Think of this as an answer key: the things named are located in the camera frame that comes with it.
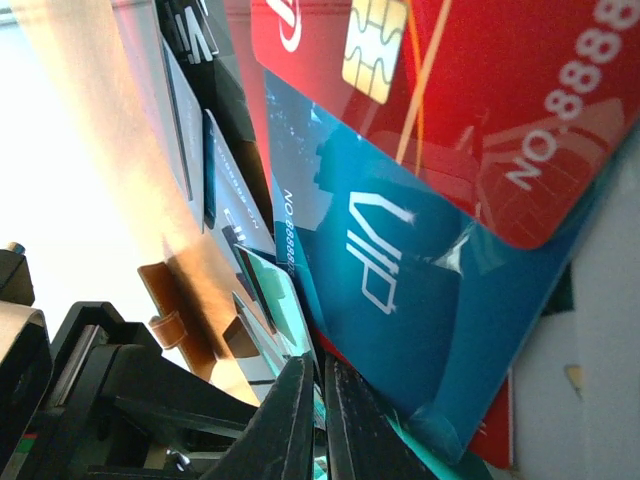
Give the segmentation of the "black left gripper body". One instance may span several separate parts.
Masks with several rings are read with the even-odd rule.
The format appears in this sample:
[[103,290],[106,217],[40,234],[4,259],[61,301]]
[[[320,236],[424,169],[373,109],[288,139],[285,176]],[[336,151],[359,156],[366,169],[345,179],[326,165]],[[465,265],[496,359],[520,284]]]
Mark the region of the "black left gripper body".
[[55,338],[41,311],[1,306],[5,479],[196,479],[254,413],[107,302],[73,305]]

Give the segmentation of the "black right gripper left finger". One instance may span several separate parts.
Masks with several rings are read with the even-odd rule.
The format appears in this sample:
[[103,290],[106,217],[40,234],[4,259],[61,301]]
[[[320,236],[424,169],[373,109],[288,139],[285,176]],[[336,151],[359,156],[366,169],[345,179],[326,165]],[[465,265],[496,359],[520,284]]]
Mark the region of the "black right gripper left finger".
[[313,476],[314,365],[292,357],[242,435],[203,479],[310,479]]

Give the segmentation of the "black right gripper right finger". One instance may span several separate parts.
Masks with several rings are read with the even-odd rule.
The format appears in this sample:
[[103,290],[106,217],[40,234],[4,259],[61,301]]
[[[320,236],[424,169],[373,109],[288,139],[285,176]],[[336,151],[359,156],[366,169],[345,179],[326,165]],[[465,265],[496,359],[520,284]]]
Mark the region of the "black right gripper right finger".
[[331,479],[436,477],[395,433],[364,379],[330,354],[325,357],[324,400]]

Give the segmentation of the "brown leather card holder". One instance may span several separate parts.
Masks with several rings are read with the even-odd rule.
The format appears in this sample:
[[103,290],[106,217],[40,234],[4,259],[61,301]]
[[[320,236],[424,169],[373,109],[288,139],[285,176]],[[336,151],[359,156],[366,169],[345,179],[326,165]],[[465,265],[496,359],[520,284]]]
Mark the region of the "brown leather card holder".
[[177,350],[196,377],[233,397],[257,406],[254,392],[239,362],[257,350],[239,320],[232,298],[245,303],[250,295],[236,278],[215,241],[203,235],[193,244],[174,248],[162,242],[163,259],[137,272],[157,315],[148,322],[166,351]]

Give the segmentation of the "teal magnetic stripe card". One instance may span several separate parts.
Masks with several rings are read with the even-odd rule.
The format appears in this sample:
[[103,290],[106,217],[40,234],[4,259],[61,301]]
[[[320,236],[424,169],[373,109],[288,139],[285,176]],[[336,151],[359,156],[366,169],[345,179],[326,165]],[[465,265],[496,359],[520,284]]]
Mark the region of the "teal magnetic stripe card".
[[289,275],[248,247],[236,244],[233,251],[265,317],[264,345],[283,359],[309,353],[314,373],[320,375],[307,322]]

